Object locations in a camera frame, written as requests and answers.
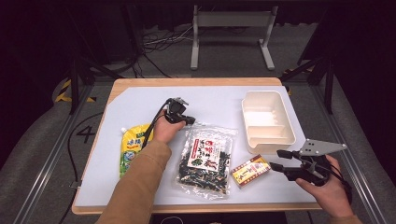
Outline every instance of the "snack bag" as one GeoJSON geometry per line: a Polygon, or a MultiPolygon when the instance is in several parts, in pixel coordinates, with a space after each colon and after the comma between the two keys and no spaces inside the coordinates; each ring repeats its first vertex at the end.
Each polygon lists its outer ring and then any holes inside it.
{"type": "MultiPolygon", "coordinates": [[[[133,128],[126,130],[121,129],[123,132],[121,142],[121,154],[120,154],[120,178],[128,170],[131,161],[137,154],[142,150],[142,144],[145,140],[144,134],[148,129],[149,124],[143,124],[134,126],[133,128]]],[[[151,141],[152,133],[148,137],[148,141],[151,141]]]]}
{"type": "Polygon", "coordinates": [[[188,194],[226,199],[233,144],[238,131],[217,126],[192,127],[178,165],[176,182],[188,194]]]}

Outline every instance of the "hand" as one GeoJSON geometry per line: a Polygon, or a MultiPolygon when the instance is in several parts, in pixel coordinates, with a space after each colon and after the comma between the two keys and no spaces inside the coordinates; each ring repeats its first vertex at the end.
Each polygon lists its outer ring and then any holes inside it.
{"type": "MultiPolygon", "coordinates": [[[[329,155],[326,155],[326,158],[334,167],[340,170],[338,160],[329,155]]],[[[314,196],[317,200],[320,207],[322,207],[323,210],[325,210],[330,216],[353,216],[353,211],[349,205],[344,186],[337,177],[331,175],[329,181],[321,187],[312,185],[311,183],[308,183],[301,178],[296,179],[296,183],[302,189],[312,194],[312,196],[314,196]]]]}
{"type": "Polygon", "coordinates": [[[167,144],[175,137],[177,131],[186,125],[186,122],[181,121],[172,124],[169,123],[163,115],[164,111],[161,111],[157,122],[155,122],[153,140],[167,144]]]}

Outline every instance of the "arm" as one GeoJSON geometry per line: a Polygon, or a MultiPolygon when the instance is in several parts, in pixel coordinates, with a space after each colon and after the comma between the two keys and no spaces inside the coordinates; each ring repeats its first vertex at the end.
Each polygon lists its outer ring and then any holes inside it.
{"type": "Polygon", "coordinates": [[[131,162],[97,223],[149,223],[155,193],[172,154],[166,144],[184,125],[158,119],[152,141],[131,162]]]}
{"type": "MultiPolygon", "coordinates": [[[[334,167],[340,170],[340,165],[335,158],[326,157],[334,167]]],[[[323,210],[331,216],[332,224],[361,224],[361,221],[353,214],[343,184],[335,176],[331,175],[329,181],[321,187],[316,187],[301,178],[298,178],[296,183],[315,197],[323,210]]]]}

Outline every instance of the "small box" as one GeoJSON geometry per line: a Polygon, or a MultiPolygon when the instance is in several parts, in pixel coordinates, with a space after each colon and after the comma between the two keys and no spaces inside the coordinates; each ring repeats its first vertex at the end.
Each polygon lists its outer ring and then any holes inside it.
{"type": "Polygon", "coordinates": [[[246,161],[245,163],[232,169],[231,174],[233,175],[233,179],[235,180],[236,184],[241,189],[246,184],[270,170],[271,166],[268,164],[268,162],[261,155],[257,155],[249,161],[246,161]]]}
{"type": "Polygon", "coordinates": [[[279,92],[248,91],[242,111],[250,153],[276,154],[296,141],[279,92]]]}

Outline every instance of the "metal frame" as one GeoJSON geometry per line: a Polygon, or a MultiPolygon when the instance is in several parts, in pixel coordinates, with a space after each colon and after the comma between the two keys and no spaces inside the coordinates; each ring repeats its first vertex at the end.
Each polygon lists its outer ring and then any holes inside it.
{"type": "Polygon", "coordinates": [[[277,7],[273,7],[272,11],[199,11],[198,6],[194,6],[192,28],[193,42],[191,53],[191,70],[198,69],[199,39],[198,28],[200,26],[263,26],[265,27],[265,37],[259,39],[262,56],[267,64],[268,70],[274,70],[274,62],[268,50],[268,41],[276,18],[277,7]]]}
{"type": "MultiPolygon", "coordinates": [[[[318,104],[320,105],[320,109],[322,113],[325,115],[329,126],[332,129],[332,134],[335,136],[338,143],[346,143],[348,146],[346,139],[341,133],[341,130],[335,120],[334,116],[328,113],[328,108],[325,104],[323,104],[323,94],[320,90],[320,86],[311,86],[311,90],[314,93],[318,104]]],[[[341,158],[352,178],[354,186],[361,196],[361,201],[366,208],[368,215],[372,223],[378,224],[388,224],[389,222],[385,218],[384,214],[382,214],[380,207],[378,206],[373,193],[370,191],[367,179],[364,173],[361,171],[361,168],[356,163],[353,158],[350,150],[343,150],[340,152],[341,158]]]]}
{"type": "MultiPolygon", "coordinates": [[[[89,97],[93,86],[85,86],[84,90],[81,93],[80,102],[85,102],[89,97]]],[[[67,121],[62,128],[58,139],[55,142],[49,156],[47,157],[46,162],[41,168],[40,172],[35,179],[35,183],[33,184],[28,196],[26,197],[25,202],[23,203],[20,212],[17,214],[14,224],[20,223],[28,223],[30,216],[33,214],[35,206],[38,203],[38,200],[41,197],[41,194],[44,191],[44,188],[47,186],[47,183],[50,180],[50,176],[52,175],[53,170],[55,169],[56,163],[60,159],[62,152],[64,151],[65,145],[67,144],[67,136],[73,130],[73,127],[77,121],[78,114],[81,111],[81,108],[84,104],[78,104],[75,113],[69,115],[67,121]]]]}

